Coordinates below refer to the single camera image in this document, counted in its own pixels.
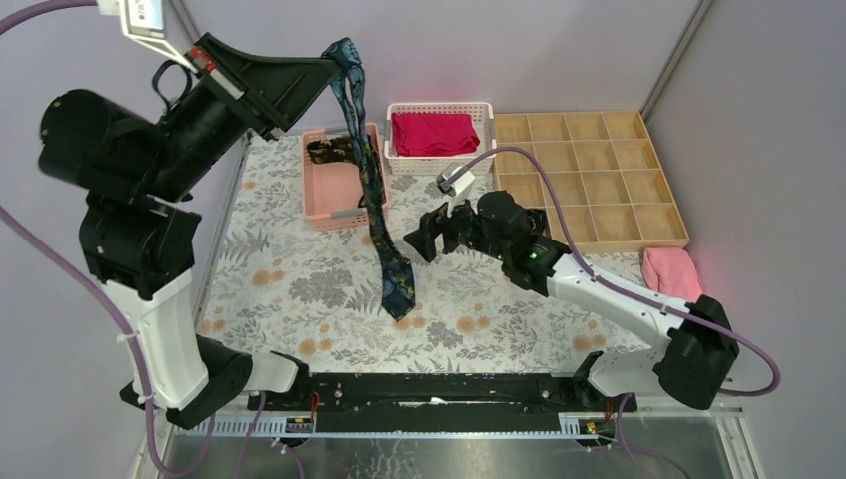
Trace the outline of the blue floral necktie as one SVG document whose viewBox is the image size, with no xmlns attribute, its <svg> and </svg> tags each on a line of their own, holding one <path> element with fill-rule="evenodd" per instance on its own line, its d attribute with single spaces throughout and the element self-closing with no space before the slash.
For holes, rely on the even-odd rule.
<svg viewBox="0 0 846 479">
<path fill-rule="evenodd" d="M 340 67 L 331 90 L 343 112 L 359 164 L 369 233 L 381 268 L 381 306 L 395 321 L 400 321 L 416 304 L 414 273 L 410 260 L 396 248 L 386 223 L 383 204 L 387 190 L 381 157 L 367 134 L 365 71 L 358 50 L 348 37 L 331 44 L 322 57 Z"/>
</svg>

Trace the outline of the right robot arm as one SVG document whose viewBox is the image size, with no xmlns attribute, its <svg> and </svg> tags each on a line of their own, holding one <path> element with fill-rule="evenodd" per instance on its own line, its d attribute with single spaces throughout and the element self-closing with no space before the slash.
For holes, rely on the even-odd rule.
<svg viewBox="0 0 846 479">
<path fill-rule="evenodd" d="M 457 247 L 497 259 L 510 283 L 574 304 L 624 328 L 648 347 L 630 353 L 594 353 L 572 385 L 574 401 L 596 411 L 611 397 L 663 392 L 696 410 L 709 409 L 734 364 L 739 346 L 721 333 L 731 325 L 722 304 L 667 296 L 595 266 L 581 266 L 564 243 L 547 237 L 547 216 L 525 209 L 504 191 L 472 207 L 443 204 L 405 235 L 424 260 Z"/>
</svg>

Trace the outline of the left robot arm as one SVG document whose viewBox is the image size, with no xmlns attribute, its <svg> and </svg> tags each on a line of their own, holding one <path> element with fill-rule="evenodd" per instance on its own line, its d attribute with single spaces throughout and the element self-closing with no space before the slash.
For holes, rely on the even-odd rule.
<svg viewBox="0 0 846 479">
<path fill-rule="evenodd" d="M 201 36 L 178 59 L 182 92 L 151 122 L 89 90 L 56 98 L 41 120 L 40 170 L 85 190 L 79 242 L 86 283 L 117 311 L 133 359 L 120 398 L 190 429 L 246 391 L 287 410 L 308 400 L 303 362 L 198 335 L 191 307 L 192 188 L 247 132 L 286 133 L 340 73 L 328 58 L 244 53 Z"/>
</svg>

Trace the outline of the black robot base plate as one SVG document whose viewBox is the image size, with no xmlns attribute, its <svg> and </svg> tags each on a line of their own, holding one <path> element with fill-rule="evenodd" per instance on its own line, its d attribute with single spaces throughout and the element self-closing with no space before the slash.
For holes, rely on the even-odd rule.
<svg viewBox="0 0 846 479">
<path fill-rule="evenodd" d="M 608 398 L 553 374 L 307 373 L 286 393 L 252 398 L 255 411 L 297 413 L 318 433 L 556 433 L 561 415 L 603 419 L 635 399 Z"/>
</svg>

